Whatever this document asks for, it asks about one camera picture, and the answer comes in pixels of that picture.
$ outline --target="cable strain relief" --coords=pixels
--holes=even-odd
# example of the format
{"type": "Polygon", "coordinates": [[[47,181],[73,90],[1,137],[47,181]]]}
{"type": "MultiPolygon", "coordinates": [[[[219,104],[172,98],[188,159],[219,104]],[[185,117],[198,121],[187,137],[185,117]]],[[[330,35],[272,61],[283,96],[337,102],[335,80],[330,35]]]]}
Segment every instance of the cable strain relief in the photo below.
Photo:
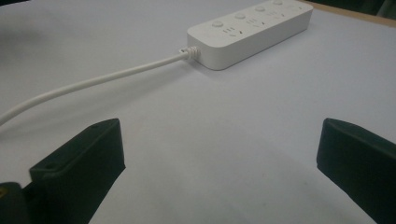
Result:
{"type": "Polygon", "coordinates": [[[188,59],[198,59],[199,55],[200,55],[200,51],[197,47],[188,47],[188,48],[184,48],[184,49],[180,49],[179,50],[180,53],[184,53],[187,52],[189,57],[186,58],[186,60],[188,59]]]}

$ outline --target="white power strip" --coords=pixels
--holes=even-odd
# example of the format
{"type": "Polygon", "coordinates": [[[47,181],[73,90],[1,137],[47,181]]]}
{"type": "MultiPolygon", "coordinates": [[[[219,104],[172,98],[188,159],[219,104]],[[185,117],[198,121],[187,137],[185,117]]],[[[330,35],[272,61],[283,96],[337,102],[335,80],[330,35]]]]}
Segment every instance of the white power strip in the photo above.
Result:
{"type": "Polygon", "coordinates": [[[294,0],[272,0],[188,30],[188,46],[200,50],[196,60],[222,70],[308,27],[313,7],[294,0]]]}

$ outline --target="white table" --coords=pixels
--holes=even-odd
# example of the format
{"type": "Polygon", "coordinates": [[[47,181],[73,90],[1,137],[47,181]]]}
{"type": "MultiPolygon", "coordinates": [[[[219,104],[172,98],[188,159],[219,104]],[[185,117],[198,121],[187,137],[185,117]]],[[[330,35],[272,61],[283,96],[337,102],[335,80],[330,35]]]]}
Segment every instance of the white table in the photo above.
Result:
{"type": "MultiPolygon", "coordinates": [[[[0,7],[0,113],[149,63],[256,0],[0,7]]],[[[315,10],[308,30],[223,71],[179,62],[44,103],[0,127],[0,182],[119,118],[126,170],[91,223],[374,223],[316,168],[325,118],[396,142],[396,29],[315,10]]]]}

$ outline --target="power socket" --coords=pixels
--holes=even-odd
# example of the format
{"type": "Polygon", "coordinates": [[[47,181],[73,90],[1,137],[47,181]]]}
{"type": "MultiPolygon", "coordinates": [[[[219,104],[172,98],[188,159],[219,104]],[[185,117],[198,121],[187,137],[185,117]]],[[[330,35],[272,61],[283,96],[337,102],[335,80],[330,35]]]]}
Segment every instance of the power socket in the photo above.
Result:
{"type": "Polygon", "coordinates": [[[272,0],[191,27],[188,46],[196,61],[222,70],[308,27],[313,7],[294,0],[272,0]]]}

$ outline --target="white cable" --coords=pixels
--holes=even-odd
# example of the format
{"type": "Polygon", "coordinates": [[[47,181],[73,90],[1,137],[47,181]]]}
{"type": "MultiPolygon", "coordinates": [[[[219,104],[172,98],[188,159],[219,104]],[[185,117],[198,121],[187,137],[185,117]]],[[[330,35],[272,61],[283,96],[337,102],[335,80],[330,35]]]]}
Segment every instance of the white cable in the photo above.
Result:
{"type": "Polygon", "coordinates": [[[9,109],[6,113],[4,113],[0,117],[0,126],[3,125],[4,123],[6,123],[7,121],[15,118],[23,111],[30,109],[36,105],[42,104],[42,103],[44,103],[48,100],[51,100],[53,98],[66,95],[66,94],[74,92],[74,91],[80,91],[80,90],[83,90],[83,89],[86,89],[86,88],[89,88],[92,86],[96,86],[96,85],[99,85],[99,84],[102,84],[102,83],[105,83],[108,81],[118,79],[118,78],[128,77],[128,76],[131,76],[131,75],[134,75],[137,73],[145,72],[145,71],[157,68],[157,67],[167,65],[169,63],[175,63],[177,61],[187,60],[190,58],[197,58],[199,55],[199,50],[196,47],[181,49],[179,52],[180,53],[175,56],[172,56],[167,59],[163,59],[163,60],[160,60],[160,61],[157,61],[154,63],[147,63],[144,65],[140,65],[140,66],[137,66],[134,68],[126,69],[126,70],[119,71],[119,72],[112,73],[112,74],[108,74],[105,76],[95,77],[92,79],[81,81],[76,84],[61,87],[59,89],[38,95],[30,100],[27,100],[25,102],[22,102],[22,103],[16,105],[15,107],[9,109]]]}

